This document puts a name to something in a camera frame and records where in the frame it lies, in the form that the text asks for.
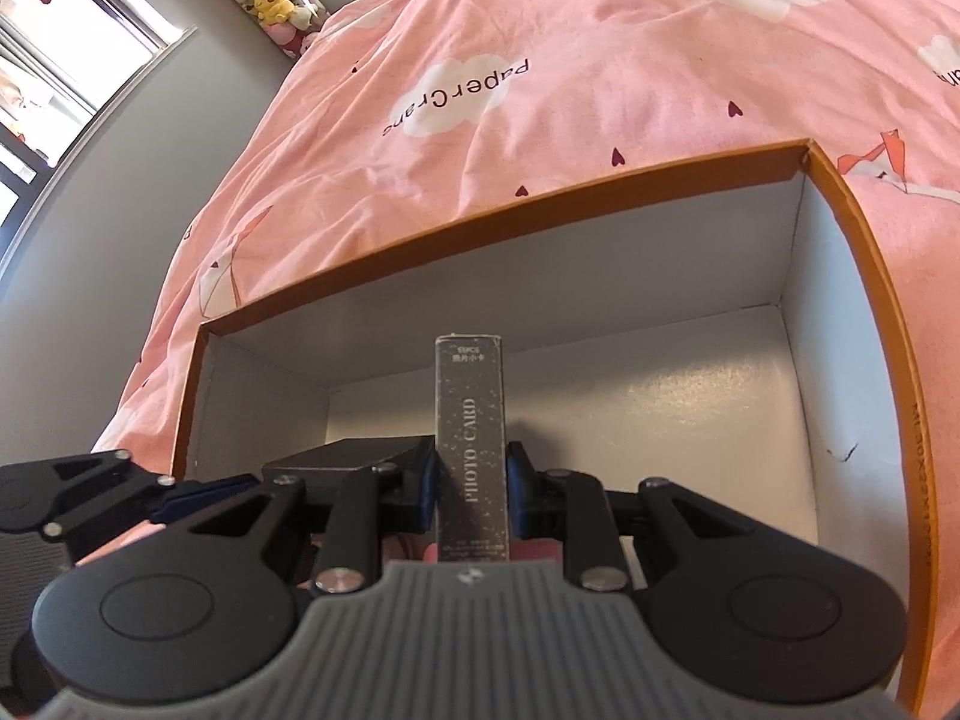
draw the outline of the pink bedsheet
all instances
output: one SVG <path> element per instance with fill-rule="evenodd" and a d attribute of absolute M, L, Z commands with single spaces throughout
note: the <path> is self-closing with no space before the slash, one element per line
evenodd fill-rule
<path fill-rule="evenodd" d="M 938 717 L 960 699 L 960 0 L 354 2 L 186 231 L 99 446 L 169 469 L 205 317 L 519 196 L 808 136 L 872 223 L 919 359 Z"/>

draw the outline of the window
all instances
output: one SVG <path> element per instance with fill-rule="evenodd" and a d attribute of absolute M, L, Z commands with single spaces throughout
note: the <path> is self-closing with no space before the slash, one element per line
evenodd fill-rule
<path fill-rule="evenodd" d="M 71 143 L 178 36 L 142 0 L 0 0 L 0 257 Z"/>

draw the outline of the pink bed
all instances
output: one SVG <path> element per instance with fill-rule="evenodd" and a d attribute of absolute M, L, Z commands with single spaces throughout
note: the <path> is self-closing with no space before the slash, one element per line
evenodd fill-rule
<path fill-rule="evenodd" d="M 863 205 L 922 372 L 943 535 L 923 717 L 939 717 L 960 699 L 960 0 L 348 5 L 185 231 L 99 446 L 169 469 L 205 319 L 518 197 L 797 137 Z"/>

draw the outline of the window frame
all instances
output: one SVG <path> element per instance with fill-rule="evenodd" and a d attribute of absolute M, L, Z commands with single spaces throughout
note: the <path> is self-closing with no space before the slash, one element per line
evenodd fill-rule
<path fill-rule="evenodd" d="M 141 15 L 136 11 L 136 9 L 131 6 L 126 0 L 90 0 L 94 4 L 99 6 L 104 13 L 110 18 L 116 20 L 120 25 L 123 26 L 124 30 L 127 33 L 133 35 L 138 42 L 145 47 L 153 57 L 157 57 L 160 53 L 168 50 L 171 44 L 165 40 L 160 33 L 155 30 L 155 28 L 146 22 Z M 90 120 L 80 129 L 80 133 L 74 139 L 74 145 L 76 143 L 81 143 L 85 138 L 86 134 L 89 132 L 91 127 L 96 127 L 98 124 L 97 117 L 101 111 L 109 110 L 112 108 L 112 103 L 114 98 L 117 95 L 123 94 L 125 85 L 121 86 L 109 100 L 107 100 L 104 105 L 97 108 L 93 106 L 89 100 L 83 98 L 77 90 L 69 83 L 68 79 L 62 79 L 59 75 L 59 72 L 55 67 L 52 66 L 52 63 L 49 60 L 46 60 L 42 55 L 38 55 L 38 51 L 34 48 L 32 43 L 22 35 L 16 26 L 12 23 L 3 20 L 3 23 L 0 23 L 0 40 L 5 44 L 9 42 L 10 44 L 16 45 L 20 52 L 23 52 L 24 55 L 31 60 L 29 64 L 37 65 L 37 69 L 34 71 L 35 74 L 43 76 L 43 80 L 49 83 L 52 87 L 56 88 L 61 95 L 69 97 L 76 105 L 90 112 Z M 35 176 L 27 182 L 24 181 L 20 176 L 16 175 L 12 170 L 10 170 L 6 165 L 0 163 L 0 183 L 3 183 L 8 189 L 12 190 L 17 195 L 17 201 L 13 204 L 13 208 L 7 213 L 6 218 L 0 223 L 0 262 L 3 261 L 5 255 L 16 238 L 17 231 L 20 229 L 21 225 L 27 220 L 27 217 L 30 215 L 32 208 L 34 208 L 37 201 L 40 199 L 40 195 L 44 192 L 47 186 L 50 184 L 51 180 L 56 173 L 56 167 L 51 167 L 49 163 L 36 151 L 33 151 L 30 146 L 27 146 L 26 143 L 20 141 L 16 135 L 11 132 L 10 129 L 7 129 L 2 124 L 0 124 L 0 146 L 6 148 L 13 156 L 16 156 L 21 162 L 23 162 L 27 167 L 30 167 L 31 170 L 35 172 Z M 58 165 L 64 163 L 64 157 L 58 160 Z"/>

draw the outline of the bed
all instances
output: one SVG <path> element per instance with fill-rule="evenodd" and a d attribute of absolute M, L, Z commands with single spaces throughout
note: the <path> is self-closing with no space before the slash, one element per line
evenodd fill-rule
<path fill-rule="evenodd" d="M 561 187 L 812 137 L 906 315 L 938 485 L 922 717 L 960 699 L 960 0 L 360 0 L 184 231 L 99 447 L 170 469 L 198 327 L 424 230 Z"/>

